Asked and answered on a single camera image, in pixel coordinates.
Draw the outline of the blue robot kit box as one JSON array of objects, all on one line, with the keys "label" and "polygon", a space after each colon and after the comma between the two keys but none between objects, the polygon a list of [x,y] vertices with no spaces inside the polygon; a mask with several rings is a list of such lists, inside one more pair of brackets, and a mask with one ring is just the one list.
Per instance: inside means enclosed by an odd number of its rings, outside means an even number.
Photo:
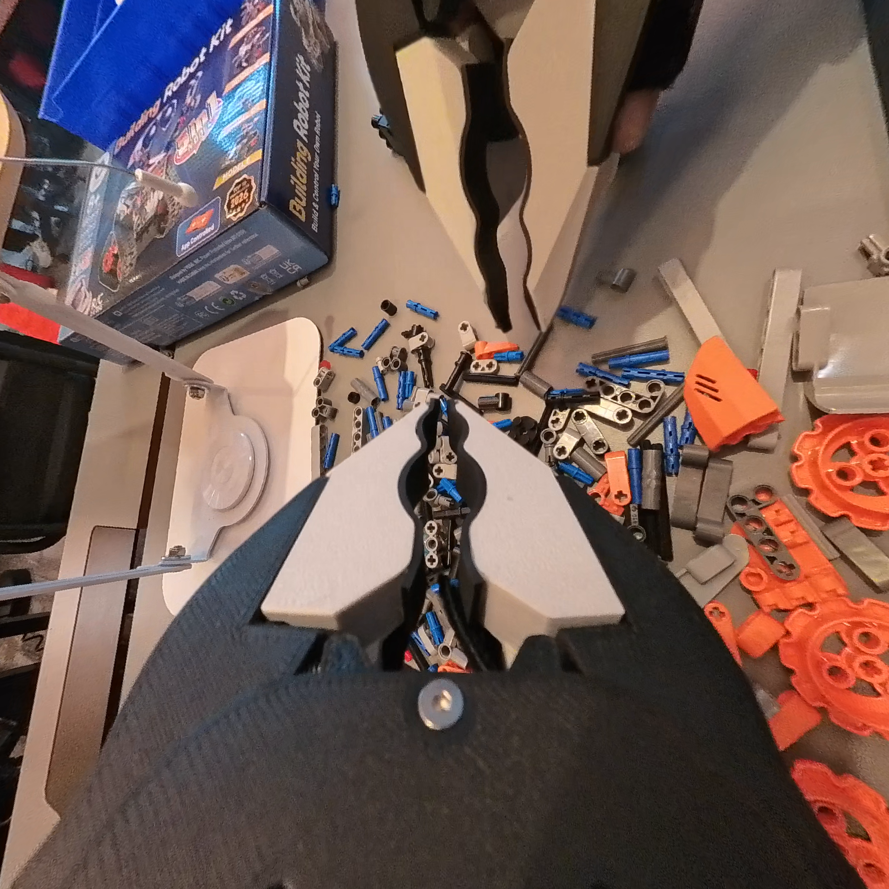
[{"label": "blue robot kit box", "polygon": [[88,181],[67,305],[166,348],[333,253],[336,47],[313,2],[235,38],[222,95],[191,83]]}]

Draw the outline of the pile of small building pieces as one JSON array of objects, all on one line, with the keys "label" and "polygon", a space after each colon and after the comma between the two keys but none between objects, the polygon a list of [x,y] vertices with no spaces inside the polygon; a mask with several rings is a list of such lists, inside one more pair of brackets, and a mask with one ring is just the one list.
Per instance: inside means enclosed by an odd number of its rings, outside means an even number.
[{"label": "pile of small building pieces", "polygon": [[848,598],[835,562],[839,551],[830,537],[848,524],[828,524],[828,535],[801,503],[771,484],[748,485],[737,495],[722,496],[732,461],[710,455],[692,415],[681,425],[676,403],[683,406],[683,375],[652,367],[668,359],[665,339],[642,351],[620,352],[607,366],[579,363],[578,387],[552,386],[532,369],[540,334],[529,351],[502,335],[487,341],[468,320],[455,321],[451,308],[436,313],[419,301],[407,301],[413,323],[395,343],[390,323],[393,301],[384,301],[384,318],[358,343],[350,327],[329,346],[343,361],[364,356],[364,378],[349,394],[352,430],[346,438],[327,430],[320,466],[328,472],[336,457],[357,452],[413,407],[425,391],[477,408],[495,428],[540,456],[550,468],[581,485],[585,494],[623,522],[636,539],[673,558],[673,532],[701,534],[705,509],[725,507],[716,537],[701,537],[703,550],[678,579],[701,602],[735,660],[740,652],[759,658],[787,638],[785,616],[798,617],[829,598]]}]

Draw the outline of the person's right hand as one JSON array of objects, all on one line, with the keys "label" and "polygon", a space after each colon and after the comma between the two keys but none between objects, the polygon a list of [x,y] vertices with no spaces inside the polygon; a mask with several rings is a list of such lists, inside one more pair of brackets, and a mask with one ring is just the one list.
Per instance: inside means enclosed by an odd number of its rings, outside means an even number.
[{"label": "person's right hand", "polygon": [[662,91],[636,90],[626,94],[615,117],[613,152],[626,156],[638,150],[650,128]]}]

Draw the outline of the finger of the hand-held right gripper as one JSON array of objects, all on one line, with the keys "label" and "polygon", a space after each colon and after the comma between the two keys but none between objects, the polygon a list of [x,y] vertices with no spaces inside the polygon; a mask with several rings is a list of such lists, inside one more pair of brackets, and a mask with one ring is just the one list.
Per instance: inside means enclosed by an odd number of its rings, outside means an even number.
[{"label": "finger of the hand-held right gripper", "polygon": [[507,96],[526,176],[507,212],[511,307],[547,329],[563,303],[584,229],[601,212],[615,155],[589,159],[601,2],[532,2],[507,50]]},{"label": "finger of the hand-held right gripper", "polygon": [[425,194],[500,330],[511,330],[500,209],[487,148],[505,111],[494,61],[452,39],[421,38],[396,52]]}]

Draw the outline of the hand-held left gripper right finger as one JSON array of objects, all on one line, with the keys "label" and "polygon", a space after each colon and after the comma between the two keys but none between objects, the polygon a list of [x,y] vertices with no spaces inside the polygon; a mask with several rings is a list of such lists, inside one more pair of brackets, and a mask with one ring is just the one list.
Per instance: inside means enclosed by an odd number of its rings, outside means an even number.
[{"label": "hand-held left gripper right finger", "polygon": [[505,670],[531,639],[609,632],[626,611],[555,474],[460,402],[448,402],[461,527],[449,608],[471,670]]}]

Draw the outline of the person's right forearm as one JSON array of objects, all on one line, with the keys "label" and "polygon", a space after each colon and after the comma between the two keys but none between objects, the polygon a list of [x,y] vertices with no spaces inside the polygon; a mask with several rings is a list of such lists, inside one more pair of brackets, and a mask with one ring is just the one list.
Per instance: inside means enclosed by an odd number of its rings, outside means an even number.
[{"label": "person's right forearm", "polygon": [[663,92],[676,82],[688,60],[702,6],[702,1],[651,2],[628,92]]}]

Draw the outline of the blue plastic bin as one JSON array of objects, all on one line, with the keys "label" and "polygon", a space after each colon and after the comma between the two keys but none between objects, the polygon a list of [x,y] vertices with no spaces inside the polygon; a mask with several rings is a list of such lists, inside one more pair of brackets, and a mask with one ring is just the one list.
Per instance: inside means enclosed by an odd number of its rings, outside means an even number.
[{"label": "blue plastic bin", "polygon": [[195,90],[222,95],[235,38],[280,2],[65,2],[39,117],[118,151]]}]

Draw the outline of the red plastic object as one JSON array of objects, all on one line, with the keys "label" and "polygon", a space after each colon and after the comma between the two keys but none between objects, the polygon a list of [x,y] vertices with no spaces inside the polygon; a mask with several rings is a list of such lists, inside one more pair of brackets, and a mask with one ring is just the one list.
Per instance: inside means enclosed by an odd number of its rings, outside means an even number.
[{"label": "red plastic object", "polygon": [[1,328],[55,345],[61,329],[57,323],[14,303],[1,304]]}]

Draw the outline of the long light grey beam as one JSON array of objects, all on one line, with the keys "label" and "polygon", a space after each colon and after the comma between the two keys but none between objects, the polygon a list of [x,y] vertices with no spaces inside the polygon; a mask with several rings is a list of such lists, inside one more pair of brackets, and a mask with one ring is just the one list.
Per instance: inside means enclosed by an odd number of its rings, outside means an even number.
[{"label": "long light grey beam", "polygon": [[671,259],[662,263],[657,269],[657,278],[700,344],[723,336],[681,261]]},{"label": "long light grey beam", "polygon": [[758,381],[780,405],[789,374],[797,307],[802,293],[801,269],[776,269],[767,301],[758,365]]}]

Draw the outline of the white book stand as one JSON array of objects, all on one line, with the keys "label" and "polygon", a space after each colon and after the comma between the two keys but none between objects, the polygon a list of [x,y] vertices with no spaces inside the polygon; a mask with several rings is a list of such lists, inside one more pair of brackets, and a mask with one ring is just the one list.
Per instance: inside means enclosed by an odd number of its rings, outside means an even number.
[{"label": "white book stand", "polygon": [[302,317],[215,345],[196,367],[157,354],[139,370],[170,383],[152,506],[161,542],[146,542],[135,568],[129,552],[111,551],[95,526],[80,576],[16,587],[53,594],[73,616],[117,614],[128,583],[163,592],[176,615],[197,588],[311,481],[319,477],[321,439],[312,413],[321,337]]}]

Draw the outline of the orange curved panel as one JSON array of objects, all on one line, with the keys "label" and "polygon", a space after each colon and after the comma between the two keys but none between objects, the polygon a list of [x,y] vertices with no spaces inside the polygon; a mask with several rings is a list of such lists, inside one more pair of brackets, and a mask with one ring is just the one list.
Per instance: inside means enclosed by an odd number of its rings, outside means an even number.
[{"label": "orange curved panel", "polygon": [[784,422],[780,407],[719,336],[701,344],[685,376],[683,398],[712,452]]}]

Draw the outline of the large grey panel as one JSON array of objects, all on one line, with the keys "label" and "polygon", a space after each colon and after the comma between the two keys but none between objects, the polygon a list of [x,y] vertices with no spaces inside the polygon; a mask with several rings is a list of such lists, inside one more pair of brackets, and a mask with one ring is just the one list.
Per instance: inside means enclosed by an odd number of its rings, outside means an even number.
[{"label": "large grey panel", "polygon": [[887,277],[806,288],[792,367],[822,413],[887,414]]}]

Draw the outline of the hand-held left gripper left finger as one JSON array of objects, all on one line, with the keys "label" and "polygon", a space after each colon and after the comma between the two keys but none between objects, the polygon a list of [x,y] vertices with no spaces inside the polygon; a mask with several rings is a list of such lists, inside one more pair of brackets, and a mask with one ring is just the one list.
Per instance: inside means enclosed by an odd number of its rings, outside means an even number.
[{"label": "hand-held left gripper left finger", "polygon": [[415,510],[440,409],[428,399],[328,474],[261,604],[265,619],[350,635],[385,664],[403,660],[424,596]]}]

